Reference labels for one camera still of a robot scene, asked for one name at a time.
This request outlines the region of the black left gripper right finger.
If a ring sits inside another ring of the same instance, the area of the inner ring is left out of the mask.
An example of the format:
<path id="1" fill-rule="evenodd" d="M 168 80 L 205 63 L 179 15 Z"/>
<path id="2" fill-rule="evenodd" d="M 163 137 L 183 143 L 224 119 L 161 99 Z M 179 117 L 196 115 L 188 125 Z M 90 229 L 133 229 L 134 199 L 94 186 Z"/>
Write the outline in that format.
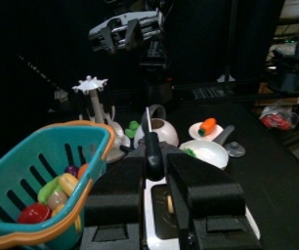
<path id="1" fill-rule="evenodd" d="M 167 182 L 180 250 L 263 250 L 240 184 L 187 153 L 167 155 Z"/>

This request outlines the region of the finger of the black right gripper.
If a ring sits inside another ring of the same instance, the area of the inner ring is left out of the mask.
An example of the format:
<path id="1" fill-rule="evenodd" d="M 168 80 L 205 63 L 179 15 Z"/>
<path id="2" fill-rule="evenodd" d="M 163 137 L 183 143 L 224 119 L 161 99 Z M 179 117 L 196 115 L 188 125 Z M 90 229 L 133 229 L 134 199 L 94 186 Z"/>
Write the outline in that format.
<path id="1" fill-rule="evenodd" d="M 106 26 L 102 30 L 101 30 L 101 35 L 104 38 L 104 42 L 105 42 L 105 46 L 106 46 L 106 50 L 110 54 L 114 54 L 117 51 L 117 46 L 114 43 L 114 38 L 113 38 L 113 33 L 112 33 L 112 29 L 109 26 Z"/>
<path id="2" fill-rule="evenodd" d="M 129 20 L 125 33 L 125 49 L 132 50 L 138 46 L 141 38 L 140 22 L 137 20 Z"/>

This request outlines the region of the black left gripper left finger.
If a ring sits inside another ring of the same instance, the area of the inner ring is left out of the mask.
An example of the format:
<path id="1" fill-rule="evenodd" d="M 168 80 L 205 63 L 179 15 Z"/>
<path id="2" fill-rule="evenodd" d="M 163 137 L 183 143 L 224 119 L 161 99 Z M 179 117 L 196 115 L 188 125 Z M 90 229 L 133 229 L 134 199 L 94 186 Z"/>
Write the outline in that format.
<path id="1" fill-rule="evenodd" d="M 80 250 L 142 250 L 145 165 L 125 157 L 94 182 Z"/>

